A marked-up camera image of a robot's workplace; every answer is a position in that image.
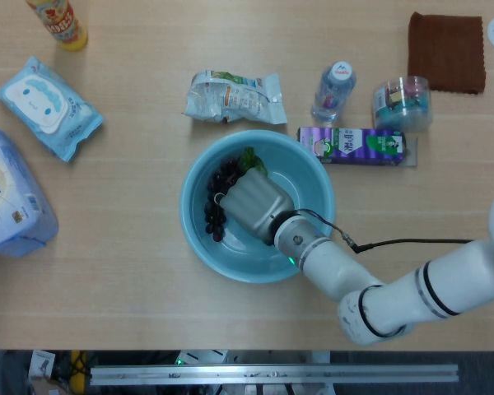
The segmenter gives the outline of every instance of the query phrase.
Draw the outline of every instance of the plastic snack bag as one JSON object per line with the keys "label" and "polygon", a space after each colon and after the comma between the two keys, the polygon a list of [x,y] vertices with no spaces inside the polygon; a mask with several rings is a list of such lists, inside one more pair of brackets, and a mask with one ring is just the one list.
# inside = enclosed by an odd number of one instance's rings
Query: plastic snack bag
{"label": "plastic snack bag", "polygon": [[277,74],[251,79],[228,72],[199,72],[192,79],[184,114],[224,123],[241,118],[287,123]]}
{"label": "plastic snack bag", "polygon": [[66,162],[103,120],[93,105],[34,56],[0,88],[0,101]]}

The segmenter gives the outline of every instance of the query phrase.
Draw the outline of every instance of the black stripe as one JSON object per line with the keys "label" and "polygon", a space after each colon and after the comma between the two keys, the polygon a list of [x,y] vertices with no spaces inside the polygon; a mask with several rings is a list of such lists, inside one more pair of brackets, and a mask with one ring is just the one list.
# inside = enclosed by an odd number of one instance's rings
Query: black stripe
{"label": "black stripe", "polygon": [[298,262],[298,265],[296,265],[300,270],[304,271],[304,264],[305,264],[305,260],[307,259],[307,257],[310,256],[310,253],[316,249],[319,245],[321,244],[324,244],[328,241],[331,241],[330,239],[328,239],[327,237],[322,237],[321,239],[317,239],[315,240],[313,243],[311,243],[310,245],[307,246],[307,248],[305,249],[306,252],[302,255],[302,257],[300,258],[300,261]]}
{"label": "black stripe", "polygon": [[271,235],[271,240],[273,241],[269,245],[274,245],[274,238],[277,235],[278,229],[280,229],[280,226],[287,221],[289,218],[293,216],[298,216],[299,214],[292,210],[292,211],[282,211],[279,213],[276,218],[273,218],[271,223],[269,224],[269,234]]}
{"label": "black stripe", "polygon": [[361,317],[362,317],[362,322],[366,325],[366,327],[368,328],[368,330],[373,333],[374,335],[376,335],[377,337],[382,337],[383,339],[385,338],[388,338],[388,337],[393,337],[393,336],[396,336],[398,334],[400,334],[405,328],[406,328],[406,325],[403,325],[401,328],[399,328],[397,331],[395,332],[392,332],[392,333],[388,333],[387,335],[383,335],[382,333],[380,332],[377,332],[372,326],[371,324],[368,322],[368,318],[366,318],[366,315],[364,314],[364,306],[362,305],[362,300],[364,299],[364,294],[370,290],[371,288],[378,288],[380,287],[379,285],[376,285],[376,286],[368,286],[367,288],[365,288],[364,290],[362,290],[361,294],[359,295],[359,313],[361,314]]}
{"label": "black stripe", "polygon": [[415,271],[415,287],[417,288],[417,293],[419,294],[419,297],[421,298],[422,300],[422,303],[425,304],[425,306],[438,318],[442,318],[442,319],[446,319],[448,318],[447,315],[444,315],[440,312],[438,312],[436,309],[434,309],[430,303],[430,301],[428,300],[428,298],[426,297],[426,295],[424,294],[424,292],[422,291],[422,287],[421,287],[421,276],[419,276],[419,273],[421,272],[421,268],[418,267],[417,270]]}
{"label": "black stripe", "polygon": [[445,313],[447,313],[448,315],[452,315],[452,316],[459,315],[459,313],[456,313],[455,311],[450,310],[448,307],[445,306],[445,304],[443,302],[441,302],[441,299],[439,299],[436,292],[434,291],[434,288],[431,286],[430,278],[428,277],[428,265],[430,265],[430,262],[431,261],[428,261],[426,263],[425,267],[422,269],[422,276],[425,279],[425,285],[426,285],[426,288],[428,289],[428,293],[430,294],[430,296],[434,300],[434,302],[436,302],[436,304]]}

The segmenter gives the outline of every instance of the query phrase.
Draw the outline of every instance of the yellow bottle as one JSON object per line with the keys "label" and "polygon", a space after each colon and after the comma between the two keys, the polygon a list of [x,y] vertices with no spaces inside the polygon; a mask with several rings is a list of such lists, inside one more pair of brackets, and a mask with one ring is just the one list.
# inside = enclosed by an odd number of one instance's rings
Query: yellow bottle
{"label": "yellow bottle", "polygon": [[86,45],[86,27],[79,23],[68,0],[26,1],[63,49],[78,51]]}

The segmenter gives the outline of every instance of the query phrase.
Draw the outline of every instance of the brown towel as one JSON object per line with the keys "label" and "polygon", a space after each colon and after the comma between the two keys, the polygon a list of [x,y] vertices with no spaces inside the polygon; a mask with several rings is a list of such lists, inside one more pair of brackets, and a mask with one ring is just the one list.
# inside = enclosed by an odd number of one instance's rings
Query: brown towel
{"label": "brown towel", "polygon": [[421,15],[408,27],[408,75],[425,77],[435,91],[485,90],[480,16]]}

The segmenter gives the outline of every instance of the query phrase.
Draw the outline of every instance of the plastic container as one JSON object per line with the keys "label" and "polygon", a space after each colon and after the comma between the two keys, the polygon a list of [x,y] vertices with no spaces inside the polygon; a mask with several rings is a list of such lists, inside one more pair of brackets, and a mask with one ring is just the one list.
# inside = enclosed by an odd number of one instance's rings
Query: plastic container
{"label": "plastic container", "polygon": [[26,1],[63,49],[78,51],[86,45],[86,27],[79,23],[68,0]]}
{"label": "plastic container", "polygon": [[422,77],[400,77],[380,85],[373,93],[375,129],[420,132],[432,121],[428,81]]}
{"label": "plastic container", "polygon": [[336,62],[328,67],[320,78],[319,89],[311,115],[318,123],[334,123],[357,83],[357,76],[348,62]]}
{"label": "plastic container", "polygon": [[0,132],[0,253],[21,257],[58,232],[58,222],[15,146]]}
{"label": "plastic container", "polygon": [[[203,208],[207,183],[223,160],[254,148],[268,170],[268,177],[291,196],[296,208],[310,208],[330,222],[335,218],[333,186],[320,161],[299,142],[280,133],[249,130],[223,137],[194,162],[179,196],[179,219],[189,245],[199,258],[223,276],[237,281],[268,283],[296,275],[300,270],[289,259],[256,239],[227,217],[220,243],[205,232]],[[325,235],[331,228],[312,220]]]}

